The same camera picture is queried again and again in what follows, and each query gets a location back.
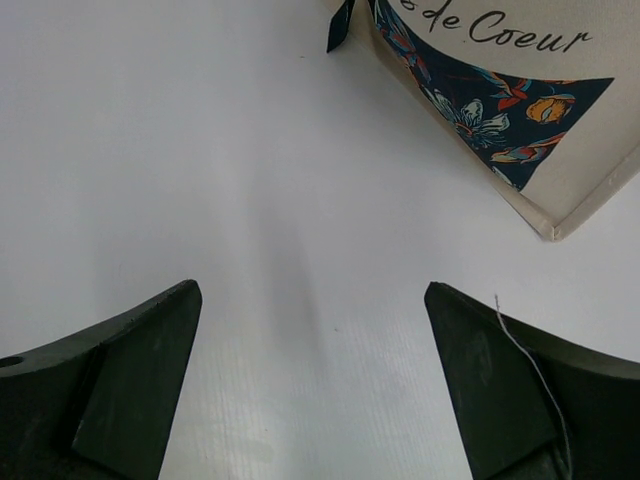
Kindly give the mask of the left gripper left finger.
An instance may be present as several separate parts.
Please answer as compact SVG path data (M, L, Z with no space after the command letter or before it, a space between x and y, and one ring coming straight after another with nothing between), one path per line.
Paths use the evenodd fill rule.
M1 360L4 479L156 479L202 309L194 280Z

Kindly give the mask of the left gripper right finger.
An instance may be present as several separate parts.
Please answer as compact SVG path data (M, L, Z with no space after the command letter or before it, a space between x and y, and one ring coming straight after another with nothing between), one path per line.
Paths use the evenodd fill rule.
M424 301L473 478L638 478L638 363L444 283Z

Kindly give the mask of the cream canvas tote bag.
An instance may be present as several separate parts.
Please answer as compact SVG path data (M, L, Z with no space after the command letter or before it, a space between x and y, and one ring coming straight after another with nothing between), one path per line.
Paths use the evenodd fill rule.
M360 39L543 238L573 233L639 170L635 1L333 1Z

